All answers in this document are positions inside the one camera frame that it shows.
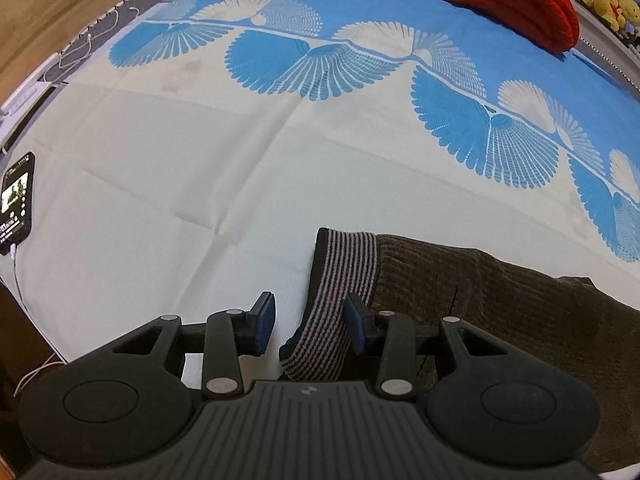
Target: silver screw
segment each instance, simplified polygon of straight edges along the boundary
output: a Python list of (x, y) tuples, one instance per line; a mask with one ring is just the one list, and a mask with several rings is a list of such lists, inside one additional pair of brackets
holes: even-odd
[(216, 377), (207, 381), (207, 390), (214, 394), (230, 394), (238, 389), (238, 383), (229, 377)]
[(406, 395), (414, 389), (414, 386), (404, 379), (388, 379), (380, 384), (383, 392), (393, 396)]

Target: bed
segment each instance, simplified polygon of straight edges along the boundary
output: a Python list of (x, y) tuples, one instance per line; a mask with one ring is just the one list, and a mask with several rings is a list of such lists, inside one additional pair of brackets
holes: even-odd
[(640, 308), (639, 124), (578, 52), (441, 0), (174, 0), (15, 147), (36, 156), (33, 228), (0, 275), (68, 360), (270, 290), (248, 379), (280, 373), (323, 226), (589, 276)]

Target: smartphone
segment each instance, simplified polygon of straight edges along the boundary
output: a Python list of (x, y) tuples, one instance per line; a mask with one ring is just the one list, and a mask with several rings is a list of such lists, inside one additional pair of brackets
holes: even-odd
[(36, 158), (25, 154), (4, 173), (0, 198), (0, 254), (31, 232), (31, 192)]

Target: white seashell print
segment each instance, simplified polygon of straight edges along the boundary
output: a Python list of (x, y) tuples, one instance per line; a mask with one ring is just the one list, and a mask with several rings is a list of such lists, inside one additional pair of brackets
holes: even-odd
[(398, 22), (358, 22), (338, 30), (334, 40), (349, 40), (367, 50), (401, 58), (410, 56), (414, 51), (414, 35), (413, 27)]
[(152, 20), (180, 20), (196, 6), (196, 0), (174, 0), (158, 10)]
[(225, 0), (196, 12), (196, 20), (240, 22), (250, 20), (258, 27), (317, 36), (322, 21), (311, 7), (295, 0)]
[(609, 161), (613, 182), (626, 191), (636, 203), (640, 203), (640, 171), (636, 165), (620, 150), (612, 150), (609, 153)]
[(273, 0), (225, 0), (200, 9), (192, 18), (196, 20), (239, 22), (255, 16), (271, 1)]
[(556, 130), (556, 123), (546, 104), (546, 94), (528, 81), (505, 81), (498, 89), (500, 106), (523, 116), (548, 134)]
[(557, 132), (578, 158), (604, 175), (600, 152), (578, 121), (543, 89), (528, 81), (505, 81), (498, 89), (500, 106), (517, 113), (548, 134)]
[(427, 34), (398, 22), (359, 22), (338, 30), (334, 40), (349, 40), (395, 59), (414, 54), (459, 88), (486, 97), (476, 66), (445, 34)]

